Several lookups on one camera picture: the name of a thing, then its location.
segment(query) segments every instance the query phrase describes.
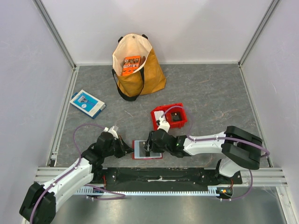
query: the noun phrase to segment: yellow tote bag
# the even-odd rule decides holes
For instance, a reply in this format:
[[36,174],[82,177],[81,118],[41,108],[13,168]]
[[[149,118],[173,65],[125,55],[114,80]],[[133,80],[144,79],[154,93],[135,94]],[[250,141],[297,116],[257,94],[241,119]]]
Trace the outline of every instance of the yellow tote bag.
[[[145,62],[132,74],[122,76],[125,57],[145,56]],[[154,49],[146,35],[128,34],[118,40],[113,55],[112,74],[120,96],[135,101],[139,95],[150,94],[164,89],[166,78],[161,70]]]

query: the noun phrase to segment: beige bag lining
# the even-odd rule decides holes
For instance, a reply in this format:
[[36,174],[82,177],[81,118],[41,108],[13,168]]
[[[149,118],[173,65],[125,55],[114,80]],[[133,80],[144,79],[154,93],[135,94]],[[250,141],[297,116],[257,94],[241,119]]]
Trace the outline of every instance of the beige bag lining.
[[[125,35],[117,45],[117,48],[112,55],[113,69],[116,74],[121,76],[125,57],[140,56],[140,58],[142,58],[145,56],[146,62],[152,48],[153,47],[148,39],[143,36],[138,34]],[[145,62],[135,72],[139,71],[145,65]]]

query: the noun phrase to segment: red plastic bin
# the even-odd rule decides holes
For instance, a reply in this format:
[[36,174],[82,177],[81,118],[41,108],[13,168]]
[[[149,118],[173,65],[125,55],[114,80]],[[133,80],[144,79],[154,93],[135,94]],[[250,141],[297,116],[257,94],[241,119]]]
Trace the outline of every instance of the red plastic bin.
[[[154,110],[150,112],[151,118],[153,120],[153,126],[154,126],[154,131],[158,129],[157,121],[155,118],[155,111],[166,111],[168,108],[172,106],[183,106],[182,103],[178,104],[169,104],[169,105],[164,105],[164,106],[157,106]],[[182,120],[181,121],[172,121],[171,119],[171,113],[176,113],[179,112],[181,114]],[[181,128],[185,125],[185,123],[188,121],[185,110],[182,108],[172,108],[170,111],[168,111],[165,114],[166,121],[170,124],[170,128]]]

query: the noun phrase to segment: orange package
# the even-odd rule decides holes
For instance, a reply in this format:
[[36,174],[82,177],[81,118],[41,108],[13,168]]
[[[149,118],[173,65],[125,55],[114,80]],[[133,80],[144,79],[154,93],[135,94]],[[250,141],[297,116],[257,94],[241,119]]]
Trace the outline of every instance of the orange package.
[[125,57],[122,68],[122,76],[128,76],[139,68],[140,56]]

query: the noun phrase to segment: gray floor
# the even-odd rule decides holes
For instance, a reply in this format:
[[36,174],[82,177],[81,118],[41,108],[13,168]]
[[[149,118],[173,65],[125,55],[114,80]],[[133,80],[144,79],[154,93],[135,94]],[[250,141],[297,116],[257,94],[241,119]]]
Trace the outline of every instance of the gray floor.
[[[235,188],[241,195],[244,188]],[[249,196],[220,202],[204,196],[131,196],[90,201],[72,196],[52,224],[286,224],[275,188],[253,189]]]
[[[248,96],[236,64],[189,64],[162,65],[167,78],[165,89],[135,102],[124,101],[117,92],[111,74],[111,66],[82,66],[79,69],[74,92],[81,89],[104,101],[107,107],[95,119],[70,106],[56,166],[69,166],[78,153],[72,134],[84,123],[97,123],[111,127],[117,125],[118,133],[129,145],[132,140],[146,140],[152,130],[150,112],[159,105],[183,103],[196,121],[191,134],[209,135],[225,131],[234,125],[258,135]],[[181,129],[171,129],[170,134],[186,134],[190,122]],[[88,126],[77,131],[76,141],[81,151],[94,143],[101,133],[99,128]],[[105,159],[106,167],[215,167],[221,155],[200,154],[182,159],[164,153],[162,160],[132,160],[131,155],[121,159]],[[268,166],[263,160],[262,167]]]

